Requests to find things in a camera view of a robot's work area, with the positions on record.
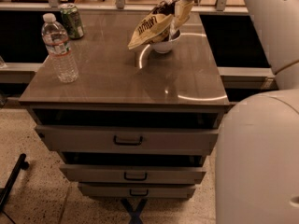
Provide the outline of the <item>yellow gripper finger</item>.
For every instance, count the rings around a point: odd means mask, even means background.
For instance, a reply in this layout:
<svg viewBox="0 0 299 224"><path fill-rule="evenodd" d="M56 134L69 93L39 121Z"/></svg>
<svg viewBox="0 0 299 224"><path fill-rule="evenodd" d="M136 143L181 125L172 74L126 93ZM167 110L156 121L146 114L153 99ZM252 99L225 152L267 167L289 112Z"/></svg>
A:
<svg viewBox="0 0 299 224"><path fill-rule="evenodd" d="M175 16L173 25L175 29L178 29L183 25L188 18L193 7L193 1L179 0L175 4Z"/></svg>

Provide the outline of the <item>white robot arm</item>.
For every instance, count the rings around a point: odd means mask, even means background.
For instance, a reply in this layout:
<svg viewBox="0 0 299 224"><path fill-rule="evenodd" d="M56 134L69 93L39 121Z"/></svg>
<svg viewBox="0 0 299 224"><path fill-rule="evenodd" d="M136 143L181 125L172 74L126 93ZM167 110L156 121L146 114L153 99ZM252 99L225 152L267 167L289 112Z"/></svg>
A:
<svg viewBox="0 0 299 224"><path fill-rule="evenodd" d="M244 2L278 88L221 122L216 224L299 224L299 0Z"/></svg>

